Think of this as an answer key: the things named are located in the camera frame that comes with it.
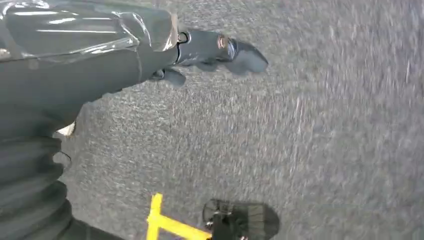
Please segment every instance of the gloved hand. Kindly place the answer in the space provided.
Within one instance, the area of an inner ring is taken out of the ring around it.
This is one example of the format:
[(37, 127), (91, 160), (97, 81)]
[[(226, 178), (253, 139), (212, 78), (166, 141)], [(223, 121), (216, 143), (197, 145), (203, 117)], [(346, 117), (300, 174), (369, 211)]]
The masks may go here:
[[(196, 66), (213, 72), (224, 65), (236, 75), (261, 73), (268, 67), (267, 59), (253, 45), (213, 31), (187, 29), (178, 36), (178, 59), (175, 66)], [(182, 86), (186, 77), (170, 67), (157, 71), (151, 80), (167, 80)]]

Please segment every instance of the asphalt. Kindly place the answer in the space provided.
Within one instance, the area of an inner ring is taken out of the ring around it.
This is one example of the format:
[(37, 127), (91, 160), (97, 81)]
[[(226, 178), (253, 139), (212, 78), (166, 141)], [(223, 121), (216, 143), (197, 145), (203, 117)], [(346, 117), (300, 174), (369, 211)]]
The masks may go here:
[(159, 192), (165, 215), (198, 228), (221, 198), (273, 206), (278, 240), (424, 239), (422, 1), (153, 4), (254, 43), (269, 69), (191, 68), (181, 88), (148, 82), (87, 104), (63, 142), (77, 218), (145, 239)]

